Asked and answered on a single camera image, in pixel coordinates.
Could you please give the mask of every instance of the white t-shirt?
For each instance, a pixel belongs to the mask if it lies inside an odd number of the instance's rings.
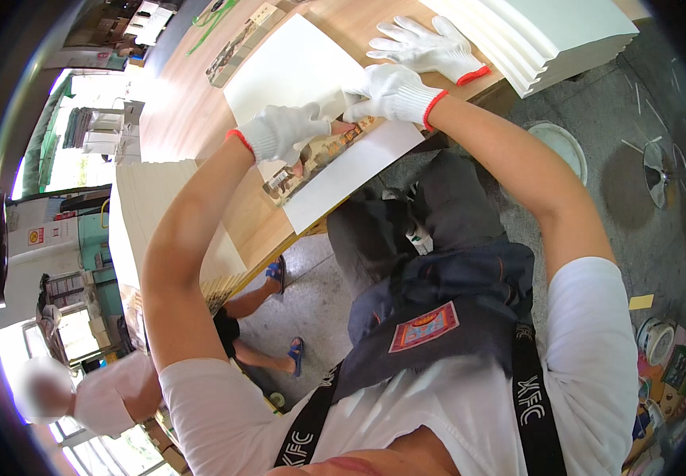
[[[136,425],[123,399],[138,397],[154,373],[152,358],[139,351],[90,372],[75,389],[73,417],[96,435],[118,436]]]
[[[548,293],[546,390],[568,474],[619,474],[638,404],[637,348],[621,273],[586,257],[562,267]],[[253,476],[272,468],[306,396],[277,418],[259,389],[218,359],[174,363],[160,374],[196,476]],[[386,448],[425,425],[462,476],[527,474],[511,381],[490,358],[443,359],[405,370],[334,405],[311,462]]]

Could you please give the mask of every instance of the black strap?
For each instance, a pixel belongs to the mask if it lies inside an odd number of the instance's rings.
[[[327,372],[319,386],[314,390],[308,403],[300,410],[300,413],[292,422],[287,431],[287,436],[282,442],[280,454],[274,462],[274,468],[279,466],[300,467],[308,464],[316,451],[319,443],[321,429],[327,420],[327,413],[332,405],[332,396],[338,386],[340,365]]]
[[[512,346],[512,397],[517,428],[523,444],[528,475],[560,476],[566,474],[565,460],[544,386],[535,336],[536,331],[532,325],[516,324]],[[321,380],[308,403],[292,422],[277,461],[274,462],[274,468],[300,467],[311,461],[338,386],[341,364],[338,363]]]
[[[536,330],[518,323],[512,342],[512,399],[528,476],[565,475],[565,460],[544,386]]]

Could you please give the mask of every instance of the yellow card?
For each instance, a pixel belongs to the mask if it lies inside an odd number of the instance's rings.
[[[637,309],[649,309],[652,307],[652,300],[655,298],[654,294],[647,294],[645,296],[634,296],[628,301],[628,309],[636,311]]]

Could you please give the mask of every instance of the green strap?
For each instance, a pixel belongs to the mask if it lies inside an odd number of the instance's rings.
[[[195,17],[192,19],[192,24],[195,25],[196,27],[204,27],[206,24],[210,23],[210,26],[208,27],[208,30],[203,34],[203,36],[200,37],[200,40],[193,46],[192,50],[187,51],[184,56],[188,57],[191,55],[195,50],[200,48],[200,45],[203,44],[205,41],[205,38],[210,35],[210,32],[213,31],[215,26],[221,22],[221,20],[226,16],[226,14],[229,12],[229,10],[234,7],[234,5],[238,2],[239,0],[226,0],[224,5],[222,5],[221,8],[216,10],[215,12],[210,12],[207,15],[207,18],[200,22],[200,17]]]

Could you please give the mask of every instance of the embroidered patch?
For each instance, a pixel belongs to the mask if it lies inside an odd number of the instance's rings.
[[[388,353],[414,348],[429,340],[437,339],[453,328],[459,327],[454,303],[449,301],[440,308],[399,324],[393,334]]]

